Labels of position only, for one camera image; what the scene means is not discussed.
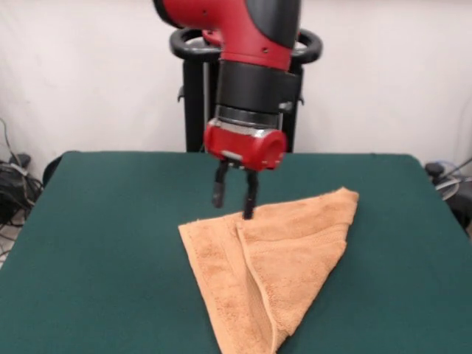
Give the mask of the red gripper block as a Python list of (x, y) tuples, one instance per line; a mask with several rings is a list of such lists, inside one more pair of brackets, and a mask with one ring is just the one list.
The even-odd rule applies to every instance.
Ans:
[(215, 208), (220, 209), (224, 203), (229, 163), (223, 159), (235, 161), (249, 169), (246, 171), (248, 189), (244, 198), (243, 219), (251, 220), (257, 203), (258, 172), (274, 170), (279, 166), (287, 149), (285, 134), (278, 129), (250, 128), (214, 118), (206, 125), (204, 144), (207, 152), (221, 159), (212, 191)]

